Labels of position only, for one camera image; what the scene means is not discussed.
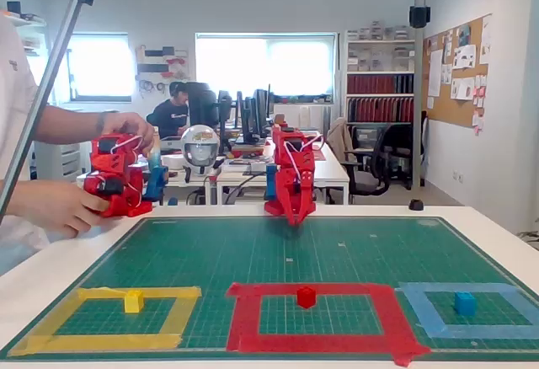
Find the person's left hand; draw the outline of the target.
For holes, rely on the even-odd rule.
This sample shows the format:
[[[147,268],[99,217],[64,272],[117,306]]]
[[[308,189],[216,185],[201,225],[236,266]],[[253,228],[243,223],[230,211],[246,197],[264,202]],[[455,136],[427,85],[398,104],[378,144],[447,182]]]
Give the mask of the person's left hand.
[[[152,150],[154,127],[133,112],[109,112],[104,114],[103,134],[125,133],[141,137],[139,148],[144,156]]]

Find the person's right hand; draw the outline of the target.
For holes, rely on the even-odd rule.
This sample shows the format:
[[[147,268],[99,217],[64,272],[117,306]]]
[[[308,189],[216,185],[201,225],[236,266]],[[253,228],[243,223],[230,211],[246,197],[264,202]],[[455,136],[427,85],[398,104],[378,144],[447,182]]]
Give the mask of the person's right hand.
[[[108,209],[109,202],[75,184],[36,180],[29,183],[25,205],[26,216],[35,225],[75,238],[100,224],[99,213]]]

